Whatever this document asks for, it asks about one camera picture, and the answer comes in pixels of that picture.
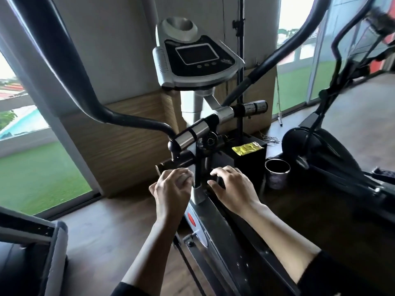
pedal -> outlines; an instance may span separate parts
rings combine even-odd
[[[376,167],[370,174],[373,179],[378,179],[389,184],[395,185],[395,172],[390,170],[380,169]]]

person's right hand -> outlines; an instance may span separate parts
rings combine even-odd
[[[211,171],[211,175],[220,176],[224,180],[226,189],[221,188],[213,180],[209,180],[207,183],[218,199],[233,213],[245,218],[250,209],[261,204],[254,185],[239,169],[231,166],[218,167]]]

black metal pole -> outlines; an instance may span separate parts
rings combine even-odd
[[[238,44],[238,55],[244,60],[244,0],[239,0],[239,20],[233,21],[233,28],[236,29],[237,44]],[[239,85],[244,80],[244,68],[242,67],[237,72],[237,85]],[[242,94],[238,99],[238,104],[243,104],[244,95]],[[237,119],[237,138],[239,143],[243,140],[243,118],[239,117]]]

artificial grass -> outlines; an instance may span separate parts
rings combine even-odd
[[[318,93],[329,86],[334,68],[335,63],[333,61],[320,62],[318,64],[311,99],[317,98]],[[281,110],[286,110],[306,101],[310,73],[311,66],[279,74]],[[273,114],[279,112],[278,101],[279,95],[277,93],[277,86],[275,86]]]
[[[36,214],[90,191],[60,142],[0,158],[0,206]]]

digital screen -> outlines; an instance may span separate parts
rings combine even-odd
[[[187,65],[215,60],[219,58],[208,44],[176,48],[176,51],[180,55],[184,63]]]

